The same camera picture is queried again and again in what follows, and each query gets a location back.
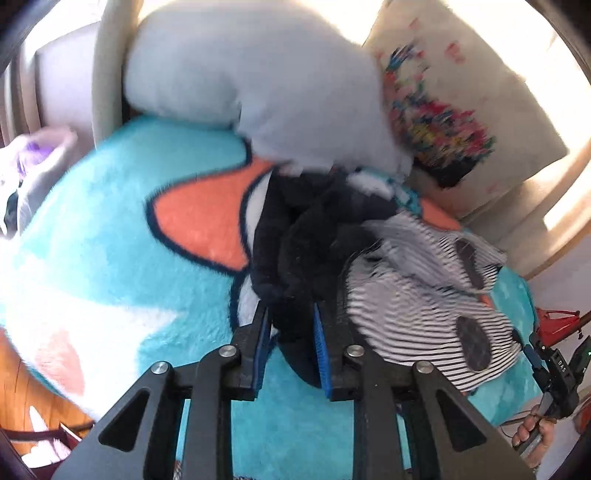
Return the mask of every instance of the white pillow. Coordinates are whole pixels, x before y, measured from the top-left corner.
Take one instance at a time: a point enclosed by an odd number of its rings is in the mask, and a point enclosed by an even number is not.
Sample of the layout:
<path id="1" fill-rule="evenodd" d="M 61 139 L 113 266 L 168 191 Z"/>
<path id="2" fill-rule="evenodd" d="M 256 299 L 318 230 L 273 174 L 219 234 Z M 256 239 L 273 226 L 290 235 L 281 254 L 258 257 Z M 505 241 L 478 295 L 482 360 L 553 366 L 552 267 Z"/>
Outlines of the white pillow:
<path id="1" fill-rule="evenodd" d="M 410 185 L 459 218 L 568 153 L 524 79 L 447 7 L 461 3 L 390 0 L 364 45 L 381 54 L 392 128 L 421 167 Z M 504 19 L 490 22 L 514 39 Z"/>
<path id="2" fill-rule="evenodd" d="M 270 160 L 410 171 L 373 58 L 291 1 L 169 4 L 140 25 L 124 83 L 134 108 L 233 125 Z"/>

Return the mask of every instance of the black and white striped cloth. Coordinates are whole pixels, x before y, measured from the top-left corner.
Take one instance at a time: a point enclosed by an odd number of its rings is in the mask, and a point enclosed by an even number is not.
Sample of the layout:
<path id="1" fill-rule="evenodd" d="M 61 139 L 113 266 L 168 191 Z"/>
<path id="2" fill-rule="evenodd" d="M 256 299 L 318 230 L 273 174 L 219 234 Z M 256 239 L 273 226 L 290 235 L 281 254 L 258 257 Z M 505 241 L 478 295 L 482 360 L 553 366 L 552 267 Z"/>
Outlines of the black and white striped cloth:
<path id="1" fill-rule="evenodd" d="M 432 287 L 489 292 L 499 266 L 506 262 L 506 255 L 481 237 L 468 231 L 438 230 L 407 211 L 388 220 L 365 222 L 363 227 L 382 240 L 384 255 L 393 268 Z M 473 253 L 471 258 L 463 255 L 468 250 Z"/>
<path id="2" fill-rule="evenodd" d="M 474 295 L 492 288 L 504 256 L 472 234 L 433 233 L 406 212 L 399 215 L 367 222 L 382 245 L 350 265 L 349 318 L 387 361 L 429 360 L 459 390 L 473 390 L 511 367 L 521 351 L 509 319 Z M 458 239 L 475 250 L 484 288 L 475 288 L 463 269 L 453 246 Z"/>

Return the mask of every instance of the colorful embroidery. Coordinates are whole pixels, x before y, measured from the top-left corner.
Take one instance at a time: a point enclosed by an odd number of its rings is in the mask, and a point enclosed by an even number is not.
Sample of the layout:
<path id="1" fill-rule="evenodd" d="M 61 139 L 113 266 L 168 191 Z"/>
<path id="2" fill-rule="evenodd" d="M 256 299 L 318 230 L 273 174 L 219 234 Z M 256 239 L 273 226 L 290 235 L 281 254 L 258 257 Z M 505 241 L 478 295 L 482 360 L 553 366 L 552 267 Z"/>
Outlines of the colorful embroidery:
<path id="1" fill-rule="evenodd" d="M 392 130 L 413 149 L 416 165 L 448 188 L 493 152 L 495 137 L 474 110 L 458 110 L 427 93 L 428 68 L 424 50 L 414 44 L 397 48 L 384 73 L 384 95 Z"/>

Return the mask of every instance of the red object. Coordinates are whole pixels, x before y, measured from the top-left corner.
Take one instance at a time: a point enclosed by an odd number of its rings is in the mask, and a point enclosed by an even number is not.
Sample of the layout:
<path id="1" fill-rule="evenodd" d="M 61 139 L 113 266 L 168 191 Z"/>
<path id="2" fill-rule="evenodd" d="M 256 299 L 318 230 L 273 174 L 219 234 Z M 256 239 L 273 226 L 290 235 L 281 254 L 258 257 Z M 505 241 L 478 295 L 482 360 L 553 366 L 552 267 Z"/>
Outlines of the red object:
<path id="1" fill-rule="evenodd" d="M 574 332 L 579 331 L 579 339 L 583 338 L 581 328 L 581 312 L 569 312 L 568 310 L 543 310 L 536 308 L 538 323 L 535 332 L 545 346 L 554 346 Z"/>

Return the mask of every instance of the light blue pillow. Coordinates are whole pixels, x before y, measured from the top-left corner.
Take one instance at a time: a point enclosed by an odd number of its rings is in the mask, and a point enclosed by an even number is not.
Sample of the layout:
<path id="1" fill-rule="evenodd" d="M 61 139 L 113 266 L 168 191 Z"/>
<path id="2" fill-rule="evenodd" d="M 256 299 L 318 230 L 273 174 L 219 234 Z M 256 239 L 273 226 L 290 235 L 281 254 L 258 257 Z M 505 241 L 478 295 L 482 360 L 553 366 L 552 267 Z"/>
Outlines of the light blue pillow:
<path id="1" fill-rule="evenodd" d="M 296 2 L 173 2 L 139 26 L 124 86 L 139 111 L 233 125 L 270 160 L 410 173 L 375 60 Z"/>

